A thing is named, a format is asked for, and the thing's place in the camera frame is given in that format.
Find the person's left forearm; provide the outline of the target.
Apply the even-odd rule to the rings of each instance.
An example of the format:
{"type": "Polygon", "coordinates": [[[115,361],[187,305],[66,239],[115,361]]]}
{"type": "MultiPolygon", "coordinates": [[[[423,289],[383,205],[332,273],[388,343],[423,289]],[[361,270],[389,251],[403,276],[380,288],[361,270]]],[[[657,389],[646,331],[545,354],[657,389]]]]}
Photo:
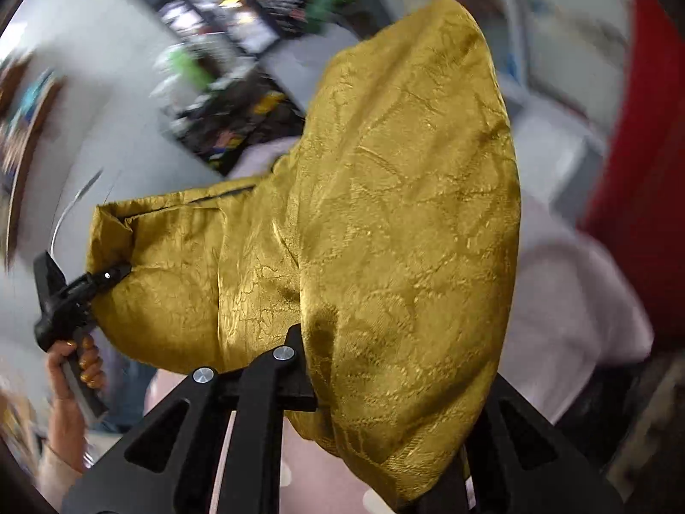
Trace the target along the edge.
{"type": "Polygon", "coordinates": [[[54,405],[48,438],[38,464],[36,488],[57,512],[62,510],[67,492],[86,471],[86,444],[86,424],[79,406],[54,405]]]}

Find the person's left hand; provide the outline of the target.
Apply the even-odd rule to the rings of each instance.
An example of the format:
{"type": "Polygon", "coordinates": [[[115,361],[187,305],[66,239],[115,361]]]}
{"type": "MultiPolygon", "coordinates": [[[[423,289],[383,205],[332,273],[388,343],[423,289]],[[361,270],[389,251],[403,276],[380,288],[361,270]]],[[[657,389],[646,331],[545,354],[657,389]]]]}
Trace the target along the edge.
{"type": "Polygon", "coordinates": [[[102,400],[106,376],[94,339],[84,335],[79,340],[56,341],[48,352],[48,369],[54,395],[73,399],[85,424],[97,424],[108,409],[102,400]]]}

